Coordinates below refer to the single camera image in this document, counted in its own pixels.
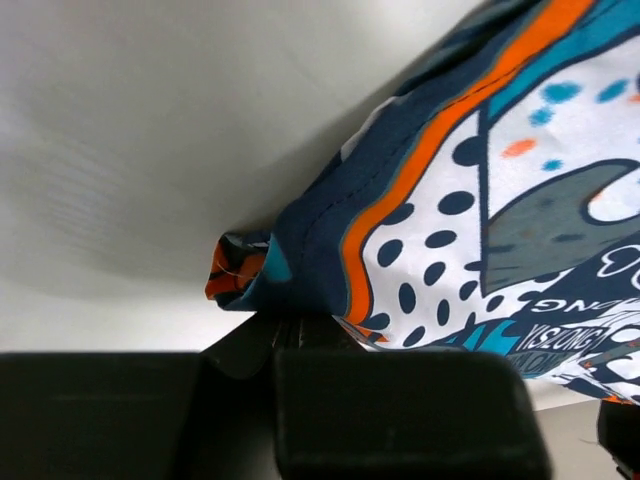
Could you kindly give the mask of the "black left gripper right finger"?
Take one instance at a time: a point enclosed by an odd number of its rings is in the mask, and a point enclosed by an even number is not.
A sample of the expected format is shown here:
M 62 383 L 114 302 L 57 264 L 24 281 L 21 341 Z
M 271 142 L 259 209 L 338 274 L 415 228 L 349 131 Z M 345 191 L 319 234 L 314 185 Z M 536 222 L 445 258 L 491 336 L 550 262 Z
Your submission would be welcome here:
M 365 351 L 323 317 L 256 314 L 203 353 L 213 479 L 546 479 L 503 358 Z

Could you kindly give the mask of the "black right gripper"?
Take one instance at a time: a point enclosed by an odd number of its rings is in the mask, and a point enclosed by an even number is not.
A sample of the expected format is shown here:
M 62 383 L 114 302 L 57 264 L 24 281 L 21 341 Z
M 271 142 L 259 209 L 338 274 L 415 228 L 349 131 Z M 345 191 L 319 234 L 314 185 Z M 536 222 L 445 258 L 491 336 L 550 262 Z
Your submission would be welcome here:
M 612 457 L 616 471 L 627 480 L 639 480 L 639 415 L 637 405 L 600 402 L 598 443 Z

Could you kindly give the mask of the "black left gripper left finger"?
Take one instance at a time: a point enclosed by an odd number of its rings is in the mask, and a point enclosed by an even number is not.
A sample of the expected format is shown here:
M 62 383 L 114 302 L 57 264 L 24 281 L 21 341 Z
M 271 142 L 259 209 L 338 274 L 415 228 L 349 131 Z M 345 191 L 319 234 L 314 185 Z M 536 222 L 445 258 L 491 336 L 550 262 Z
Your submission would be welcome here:
M 5 353 L 4 479 L 173 479 L 194 353 Z

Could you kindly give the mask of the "colourful patterned shorts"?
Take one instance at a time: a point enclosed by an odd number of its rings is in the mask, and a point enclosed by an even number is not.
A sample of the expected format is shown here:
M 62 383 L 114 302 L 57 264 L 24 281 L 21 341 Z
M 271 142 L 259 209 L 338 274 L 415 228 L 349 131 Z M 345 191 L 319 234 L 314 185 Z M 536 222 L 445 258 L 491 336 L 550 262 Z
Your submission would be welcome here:
M 637 404 L 638 3 L 485 3 L 205 293 Z

